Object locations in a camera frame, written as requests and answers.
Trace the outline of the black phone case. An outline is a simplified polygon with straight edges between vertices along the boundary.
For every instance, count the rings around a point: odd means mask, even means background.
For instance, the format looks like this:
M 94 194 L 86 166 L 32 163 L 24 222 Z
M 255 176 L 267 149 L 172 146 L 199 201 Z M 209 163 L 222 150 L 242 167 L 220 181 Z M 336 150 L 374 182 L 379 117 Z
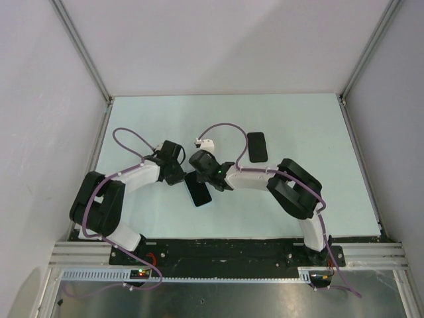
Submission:
M 266 139 L 263 132 L 249 132 L 248 155 L 252 163 L 265 163 L 268 161 Z

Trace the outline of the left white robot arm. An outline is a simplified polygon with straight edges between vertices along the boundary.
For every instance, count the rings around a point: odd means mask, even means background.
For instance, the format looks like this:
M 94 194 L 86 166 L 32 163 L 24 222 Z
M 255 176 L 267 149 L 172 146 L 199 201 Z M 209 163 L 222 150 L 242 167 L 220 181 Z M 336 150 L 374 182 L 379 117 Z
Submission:
M 110 176 L 88 172 L 70 209 L 70 220 L 85 229 L 85 237 L 106 239 L 123 248 L 130 263 L 142 263 L 147 255 L 140 244 L 144 237 L 121 220 L 125 196 L 156 182 L 169 186 L 182 182 L 186 173 L 178 157 L 184 152 L 183 146 L 165 140 L 141 163 L 121 172 Z

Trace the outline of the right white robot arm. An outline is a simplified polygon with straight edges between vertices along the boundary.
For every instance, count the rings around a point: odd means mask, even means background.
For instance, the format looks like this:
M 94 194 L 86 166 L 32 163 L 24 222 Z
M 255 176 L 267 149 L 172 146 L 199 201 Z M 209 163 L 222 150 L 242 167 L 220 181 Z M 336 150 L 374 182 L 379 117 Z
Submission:
M 319 214 L 326 208 L 322 185 L 295 161 L 285 158 L 275 168 L 237 167 L 234 162 L 218 163 L 212 153 L 198 150 L 189 163 L 197 180 L 217 191 L 253 189 L 267 191 L 282 209 L 299 221 L 307 260 L 316 266 L 330 257 Z

